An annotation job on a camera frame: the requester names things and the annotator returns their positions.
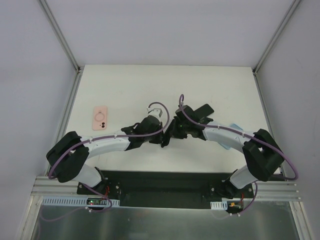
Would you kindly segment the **black phone case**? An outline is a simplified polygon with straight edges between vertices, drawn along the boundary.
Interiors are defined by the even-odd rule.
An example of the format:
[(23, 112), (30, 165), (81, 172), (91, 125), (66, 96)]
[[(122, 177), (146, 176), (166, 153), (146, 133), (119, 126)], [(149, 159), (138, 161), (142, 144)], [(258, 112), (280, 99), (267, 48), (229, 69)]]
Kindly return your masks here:
[(173, 131), (174, 131), (174, 128), (175, 128), (175, 122), (176, 122), (176, 120), (173, 119), (171, 121), (171, 123), (169, 124), (168, 128), (164, 131), (163, 136), (162, 136), (162, 142), (160, 144), (161, 148), (164, 148), (164, 147), (169, 145), (170, 139), (173, 136)]

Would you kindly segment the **pink phone case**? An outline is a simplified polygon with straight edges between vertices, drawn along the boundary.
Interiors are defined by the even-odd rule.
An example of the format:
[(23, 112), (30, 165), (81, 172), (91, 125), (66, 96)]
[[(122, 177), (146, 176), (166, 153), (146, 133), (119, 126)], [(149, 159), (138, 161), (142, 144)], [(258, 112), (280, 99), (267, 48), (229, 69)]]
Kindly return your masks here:
[(95, 106), (92, 115), (92, 129), (102, 131), (107, 126), (108, 108), (105, 105)]

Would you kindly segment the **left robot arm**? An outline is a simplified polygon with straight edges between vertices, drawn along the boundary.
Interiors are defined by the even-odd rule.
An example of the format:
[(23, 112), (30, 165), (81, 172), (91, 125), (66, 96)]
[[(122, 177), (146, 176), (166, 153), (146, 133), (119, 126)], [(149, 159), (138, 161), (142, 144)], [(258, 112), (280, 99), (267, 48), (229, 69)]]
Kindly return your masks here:
[(123, 127), (110, 136), (92, 138), (70, 131), (46, 154), (50, 165), (48, 178), (60, 183), (77, 181), (96, 195), (106, 195), (106, 177), (98, 167), (89, 166), (86, 161), (106, 153), (137, 149), (145, 142), (158, 144), (162, 127), (159, 116), (148, 115), (141, 122)]

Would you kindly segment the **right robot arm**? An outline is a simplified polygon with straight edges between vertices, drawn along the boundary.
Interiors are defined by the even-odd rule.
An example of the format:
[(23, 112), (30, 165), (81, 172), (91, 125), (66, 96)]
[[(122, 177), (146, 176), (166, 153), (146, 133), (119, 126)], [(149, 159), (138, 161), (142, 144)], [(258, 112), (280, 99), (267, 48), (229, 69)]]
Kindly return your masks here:
[(217, 142), (233, 148), (244, 155), (246, 165), (235, 170), (225, 181), (215, 187), (217, 195), (232, 199), (242, 193), (243, 188), (255, 181), (267, 182), (284, 162), (278, 153), (279, 146), (270, 133), (264, 129), (243, 136), (239, 129), (218, 126), (209, 116), (214, 110), (204, 104), (196, 110), (185, 105), (177, 109), (173, 120), (165, 131), (161, 147), (171, 139), (186, 139), (188, 135), (203, 141)]

